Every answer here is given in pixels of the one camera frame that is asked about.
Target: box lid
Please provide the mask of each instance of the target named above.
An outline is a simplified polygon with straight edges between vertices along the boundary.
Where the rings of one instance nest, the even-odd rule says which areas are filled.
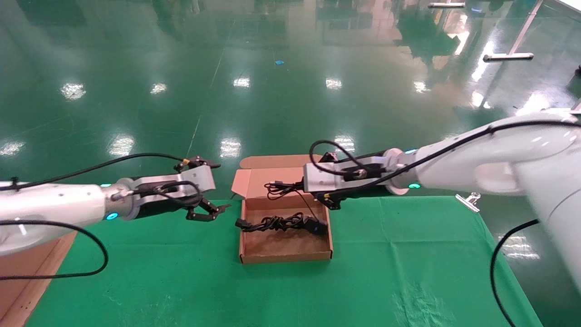
[[[316,161],[321,155],[314,155]],[[303,178],[303,166],[311,162],[309,156],[301,155],[266,155],[247,157],[240,161],[236,171],[232,191],[244,198],[266,197],[265,184],[279,180],[284,183],[296,183]]]

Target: open cardboard box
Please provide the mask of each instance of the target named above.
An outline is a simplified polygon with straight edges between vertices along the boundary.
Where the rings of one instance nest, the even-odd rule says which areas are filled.
[[[274,181],[295,183],[303,178],[303,166],[310,162],[308,155],[273,155],[248,157],[240,162],[232,191],[244,198],[241,218],[257,224],[267,216],[289,217],[297,212],[312,215],[297,193],[277,200],[267,198],[265,184]],[[318,219],[327,221],[328,233],[316,236],[304,229],[266,230],[240,233],[240,261],[243,264],[330,260],[333,255],[329,211],[309,193],[301,194]]]

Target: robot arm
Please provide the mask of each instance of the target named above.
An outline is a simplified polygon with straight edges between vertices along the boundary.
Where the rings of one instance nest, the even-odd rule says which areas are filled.
[[[527,122],[547,123],[526,126]],[[403,195],[413,183],[435,189],[526,196],[581,289],[581,129],[576,122],[568,113],[551,112],[506,118],[417,150],[390,149],[362,156],[359,161],[367,170],[351,160],[329,160],[325,156],[327,162],[317,165],[354,173],[333,175],[309,163],[304,166],[303,187],[330,209],[340,209],[340,202],[346,198]],[[499,126],[515,128],[499,129],[442,151]],[[420,161],[424,163],[365,187]]]
[[[186,219],[212,221],[224,212],[203,193],[216,188],[209,161],[198,160],[174,175],[122,178],[111,185],[43,184],[18,191],[0,191],[1,220],[58,221],[84,227],[102,220],[133,220],[186,209]],[[0,187],[10,186],[0,182]],[[194,212],[202,207],[207,214]],[[0,226],[0,255],[25,250],[70,230],[45,225]]]

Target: cable plug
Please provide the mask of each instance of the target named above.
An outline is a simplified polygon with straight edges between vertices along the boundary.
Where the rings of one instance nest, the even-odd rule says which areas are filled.
[[[248,228],[252,227],[252,224],[244,219],[238,218],[236,220],[236,223],[234,224],[234,226],[244,230],[244,229],[248,229]]]
[[[303,218],[303,226],[313,235],[325,235],[329,225],[326,221],[311,216],[305,216]]]

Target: black wire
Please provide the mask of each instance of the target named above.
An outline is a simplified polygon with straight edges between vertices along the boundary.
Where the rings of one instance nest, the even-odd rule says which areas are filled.
[[[470,136],[467,136],[467,137],[463,138],[462,140],[456,141],[456,142],[448,145],[447,147],[445,147],[441,150],[438,150],[430,155],[427,155],[426,157],[424,157],[418,161],[415,161],[415,162],[405,166],[404,168],[396,170],[395,172],[393,172],[391,174],[388,174],[384,177],[376,179],[376,180],[369,182],[367,184],[354,187],[352,189],[333,191],[333,192],[329,192],[328,194],[333,196],[333,197],[341,197],[341,195],[346,195],[349,193],[362,191],[362,190],[367,189],[368,187],[383,183],[386,180],[392,179],[392,178],[394,178],[398,175],[401,175],[409,170],[412,170],[413,168],[415,168],[417,166],[425,164],[426,162],[428,162],[436,157],[439,157],[439,156],[447,153],[448,151],[451,151],[451,150],[453,150],[453,149],[455,149],[463,144],[466,144],[470,141],[474,141],[477,138],[483,137],[483,136],[488,135],[488,134],[493,134],[494,132],[497,132],[499,130],[511,129],[511,128],[515,128],[515,127],[524,127],[524,126],[537,126],[537,125],[581,127],[581,125],[578,123],[560,122],[560,121],[552,121],[552,120],[531,120],[529,122],[508,123],[508,124],[504,124],[504,125],[500,125],[500,126],[488,125],[488,128],[486,128],[482,131],[479,131],[477,133],[474,133]],[[314,160],[312,150],[313,150],[313,146],[311,146],[310,151],[309,151],[311,163],[313,165],[315,165],[315,167],[317,167],[317,163]]]
[[[281,182],[266,183],[264,185],[264,187],[266,187],[266,189],[268,190],[266,197],[269,200],[277,200],[277,199],[280,199],[281,197],[283,197],[291,192],[294,192],[296,190],[302,190],[303,189],[303,182],[292,183],[292,184],[286,184],[286,183],[281,183]]]
[[[71,278],[71,277],[83,277],[83,276],[92,276],[96,275],[105,269],[107,264],[109,263],[109,254],[107,253],[107,249],[105,249],[105,245],[103,242],[99,240],[93,233],[89,232],[88,230],[78,227],[75,225],[71,225],[69,223],[64,222],[57,222],[57,221],[34,221],[34,220],[20,220],[20,221],[0,221],[0,226],[10,226],[10,225],[46,225],[46,226],[57,226],[63,227],[68,229],[76,230],[79,233],[87,235],[92,241],[99,246],[101,252],[103,252],[103,264],[96,270],[89,271],[89,272],[77,272],[77,273],[61,273],[58,275],[40,275],[40,276],[0,276],[0,280],[14,280],[14,279],[57,279],[57,278]]]
[[[313,209],[311,208],[311,206],[309,205],[307,200],[299,192],[299,190],[303,189],[303,182],[298,182],[298,183],[293,183],[293,184],[286,184],[286,183],[279,183],[279,182],[266,183],[264,185],[264,187],[266,187],[266,189],[268,190],[266,197],[269,200],[278,200],[289,193],[296,192],[296,194],[300,195],[300,198],[303,199],[303,202],[307,205],[307,208],[309,209],[311,214],[313,214],[313,217],[317,218],[317,215],[315,214],[315,212],[313,211]]]
[[[196,189],[195,196],[193,196],[192,198],[189,198],[187,200],[181,200],[179,198],[172,197],[164,192],[164,191],[168,191],[172,187],[176,187],[176,186],[180,186],[180,185],[190,185],[193,188],[195,188]],[[159,191],[155,190],[155,189],[154,190],[143,190],[143,191],[136,191],[133,194],[140,194],[142,196],[149,196],[149,195],[155,194],[157,196],[162,196],[162,197],[170,200],[171,202],[173,202],[181,207],[195,206],[202,199],[202,191],[200,191],[199,186],[195,183],[190,182],[189,180],[182,180],[179,182],[169,182],[167,184],[161,185],[159,187]]]
[[[283,218],[280,216],[271,216],[271,217],[264,217],[259,224],[250,225],[249,227],[242,228],[243,232],[251,233],[251,232],[264,232],[268,229],[274,230],[282,230],[285,232],[287,229],[301,229],[304,228],[303,226],[303,213],[297,212],[296,214],[288,217]]]
[[[26,184],[20,184],[17,186],[11,185],[11,186],[4,186],[4,187],[0,187],[0,191],[9,191],[9,190],[20,190],[20,189],[26,189],[28,187],[34,187],[34,186],[39,186],[39,185],[43,185],[43,184],[49,184],[49,183],[54,183],[54,182],[58,182],[60,180],[63,179],[67,179],[67,178],[71,178],[71,177],[75,177],[78,175],[82,175],[88,172],[91,172],[93,170],[96,169],[100,169],[112,164],[116,164],[118,162],[121,161],[125,161],[125,160],[129,160],[129,159],[133,159],[133,158],[139,158],[139,157],[161,157],[161,158],[169,158],[169,159],[175,159],[178,161],[183,161],[182,158],[178,158],[178,157],[174,157],[172,155],[169,154],[163,154],[163,153],[154,153],[154,152],[149,152],[149,153],[138,153],[138,154],[131,154],[131,155],[126,155],[124,157],[121,158],[117,158],[117,159],[113,159],[104,163],[100,163],[99,165],[93,166],[93,167],[89,167],[89,168],[85,168],[79,171],[76,171],[74,173],[69,173],[66,175],[62,175],[62,176],[58,176],[58,177],[53,177],[53,178],[49,178],[49,179],[45,179],[45,180],[40,180],[38,182],[32,182],[32,183],[26,183]]]
[[[309,149],[309,158],[311,159],[311,162],[313,163],[313,165],[318,170],[321,170],[323,172],[326,172],[326,173],[329,173],[329,174],[332,174],[332,175],[338,175],[338,176],[347,176],[347,175],[353,175],[353,174],[355,174],[355,172],[335,171],[335,170],[330,170],[330,169],[327,169],[325,167],[320,166],[316,162],[315,157],[314,157],[315,147],[317,147],[317,145],[319,145],[319,144],[330,144],[330,145],[336,147],[337,149],[341,150],[341,152],[343,152],[353,163],[355,163],[357,165],[357,167],[359,167],[360,169],[363,169],[363,170],[367,171],[368,173],[372,171],[370,168],[365,167],[361,162],[359,162],[357,160],[357,158],[355,158],[354,156],[352,156],[351,153],[349,153],[347,150],[345,150],[337,142],[333,142],[333,141],[329,141],[329,140],[318,140],[315,143],[313,143],[311,145],[311,148]]]
[[[500,301],[500,297],[498,296],[498,290],[496,289],[496,281],[494,279],[494,266],[496,265],[496,258],[498,256],[498,253],[500,252],[500,249],[503,247],[504,242],[506,242],[506,240],[508,240],[508,238],[511,237],[511,235],[527,227],[536,225],[538,223],[539,220],[535,219],[530,222],[525,222],[524,224],[518,225],[517,227],[509,230],[498,242],[498,244],[496,244],[494,252],[492,252],[492,259],[490,260],[490,285],[492,286],[492,293],[494,294],[494,299],[496,300],[496,304],[498,304],[498,308],[503,313],[504,318],[507,320],[508,324],[511,325],[511,327],[516,327],[516,325],[514,324],[514,322],[508,315],[506,309],[504,308],[502,302]]]

